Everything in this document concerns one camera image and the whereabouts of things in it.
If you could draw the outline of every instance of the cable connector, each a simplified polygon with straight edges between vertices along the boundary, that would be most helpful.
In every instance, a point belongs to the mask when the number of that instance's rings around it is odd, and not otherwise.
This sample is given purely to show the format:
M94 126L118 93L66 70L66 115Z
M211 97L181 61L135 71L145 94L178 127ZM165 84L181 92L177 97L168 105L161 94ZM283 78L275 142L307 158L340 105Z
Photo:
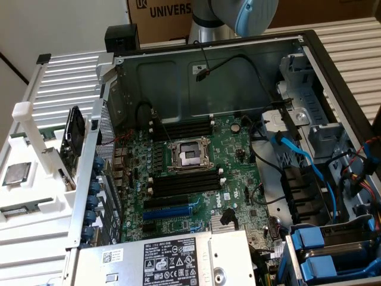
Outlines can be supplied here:
M278 131L276 132L275 136L273 137L274 141L276 143L278 143L279 146L281 146L282 144L282 138L283 138L283 134L281 133L281 131Z
M208 76L210 74L210 71L208 69L203 69L201 70L198 74L197 74L197 77L196 77L196 81L197 82L200 82L202 80L204 80L206 78L206 76Z

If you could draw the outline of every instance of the red cable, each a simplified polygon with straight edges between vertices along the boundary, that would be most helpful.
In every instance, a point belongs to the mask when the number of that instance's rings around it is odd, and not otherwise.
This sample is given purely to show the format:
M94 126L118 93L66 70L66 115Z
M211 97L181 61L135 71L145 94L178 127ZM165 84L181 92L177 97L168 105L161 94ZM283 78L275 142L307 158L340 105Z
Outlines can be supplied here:
M374 141L377 141L377 140L381 140L381 136L376 136L376 137L373 137L372 139L369 139L365 142L365 144L371 144L373 143ZM361 150L364 149L364 146L362 146L359 150L357 150L356 154L359 155L359 153L361 152ZM346 167L343 171L343 174L346 173L348 171L348 168L351 167L351 165L353 164L353 162L356 160L357 156L354 156L351 161L349 162L348 164L348 167Z

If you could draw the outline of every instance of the pcie slot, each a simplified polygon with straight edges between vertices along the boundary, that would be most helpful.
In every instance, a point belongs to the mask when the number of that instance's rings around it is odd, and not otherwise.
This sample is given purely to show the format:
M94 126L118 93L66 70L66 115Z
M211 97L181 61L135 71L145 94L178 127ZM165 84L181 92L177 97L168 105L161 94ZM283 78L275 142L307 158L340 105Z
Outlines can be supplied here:
M153 210L151 212L143 213L143 220L167 219L170 217L191 216L191 215L192 215L192 208L188 206L172 207L170 209Z
M171 206L187 206L189 204L189 199L187 195L181 195L177 197L170 198L159 198L156 200L144 201L143 208L146 209L158 209L160 207L171 207Z

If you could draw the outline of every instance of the cpu socket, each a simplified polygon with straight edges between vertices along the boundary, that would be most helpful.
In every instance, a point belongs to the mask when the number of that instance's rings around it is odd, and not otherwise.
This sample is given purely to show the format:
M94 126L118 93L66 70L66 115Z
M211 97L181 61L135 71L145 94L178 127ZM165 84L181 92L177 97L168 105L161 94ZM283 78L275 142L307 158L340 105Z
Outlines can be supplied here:
M168 145L171 149L172 166L170 172L197 172L214 167L210 162L208 146L210 140L200 139L176 141Z

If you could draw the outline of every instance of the blue pcie slot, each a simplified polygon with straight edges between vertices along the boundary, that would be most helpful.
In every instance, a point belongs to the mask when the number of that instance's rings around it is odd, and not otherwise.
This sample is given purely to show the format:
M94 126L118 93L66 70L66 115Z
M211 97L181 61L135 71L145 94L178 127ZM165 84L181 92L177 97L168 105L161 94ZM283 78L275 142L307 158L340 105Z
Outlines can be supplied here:
M143 220L150 219L166 219L169 217L179 217L179 216L191 216L192 210L199 203L200 199L196 203L189 204L183 207L171 207L164 210L153 210L151 212L143 213Z

